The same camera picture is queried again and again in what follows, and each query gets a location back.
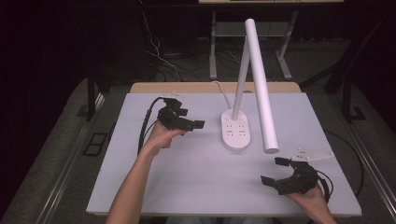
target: floor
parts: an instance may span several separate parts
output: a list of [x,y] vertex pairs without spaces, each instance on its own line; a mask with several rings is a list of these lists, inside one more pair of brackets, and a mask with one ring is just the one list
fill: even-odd
[[[268,81],[284,81],[274,54],[281,40],[262,38],[260,43]],[[157,65],[152,81],[180,81],[180,78],[184,81],[211,81],[208,73],[208,40],[200,39],[199,44],[199,52],[193,56],[168,49],[163,55],[168,63]],[[301,83],[337,62],[348,44],[346,40],[291,41],[285,60],[293,81]],[[237,80],[242,47],[242,38],[220,38],[217,41],[218,81]],[[252,80],[251,74],[248,74],[247,80]],[[326,78],[323,78],[303,91],[307,92],[335,156],[354,190],[360,187],[361,169],[364,169],[362,189],[357,197],[362,217],[338,217],[337,222],[393,223],[396,218],[384,203],[377,180],[369,168],[361,167],[354,150],[361,147],[361,141],[389,188],[396,189],[396,178],[392,172],[396,164],[390,159],[396,158],[396,136],[356,88],[352,93],[352,105],[361,109],[366,120],[347,124],[339,112],[341,92],[326,94],[323,91],[325,83]],[[105,217],[87,214],[85,209],[106,155],[108,139],[130,87],[113,87],[110,93],[100,95],[96,103],[97,112],[87,122],[84,117],[86,86],[86,81],[81,82],[70,96],[64,112],[2,219],[2,224],[105,223]],[[97,157],[84,156],[81,153],[94,133],[106,133],[103,149]],[[359,139],[356,140],[351,133],[355,133]],[[279,217],[279,220],[285,224],[307,222],[306,217]]]

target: electrical outlet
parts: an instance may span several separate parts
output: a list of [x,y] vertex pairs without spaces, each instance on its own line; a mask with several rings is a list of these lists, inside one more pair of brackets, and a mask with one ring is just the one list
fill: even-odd
[[248,147],[250,142],[250,130],[248,117],[239,111],[238,118],[232,120],[233,111],[226,110],[221,115],[221,133],[224,146],[231,152],[241,152]]

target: forearm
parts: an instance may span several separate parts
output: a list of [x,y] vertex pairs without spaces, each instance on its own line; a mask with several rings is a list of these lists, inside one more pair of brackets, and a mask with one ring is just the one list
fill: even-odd
[[131,171],[122,182],[110,207],[106,223],[138,223],[142,209],[143,196],[149,168],[154,155],[142,150],[134,162]]

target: dark background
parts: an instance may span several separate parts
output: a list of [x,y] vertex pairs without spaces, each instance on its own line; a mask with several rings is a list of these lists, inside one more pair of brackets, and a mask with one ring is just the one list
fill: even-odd
[[[144,3],[155,4],[156,1]],[[356,75],[356,84],[396,132],[396,62],[393,56],[396,20],[391,6],[391,1],[356,0],[345,1],[340,7],[304,7],[300,10],[293,38],[359,41],[392,10],[351,73]],[[100,91],[152,78],[151,67],[155,62],[147,57],[148,37],[141,13],[89,11],[75,13],[65,1],[0,2],[0,217],[62,113],[69,95],[89,71],[93,71]],[[147,15],[152,32],[165,45],[189,54],[195,52],[196,37],[210,32],[210,11],[157,10]],[[230,20],[243,17],[231,10],[223,16]]]

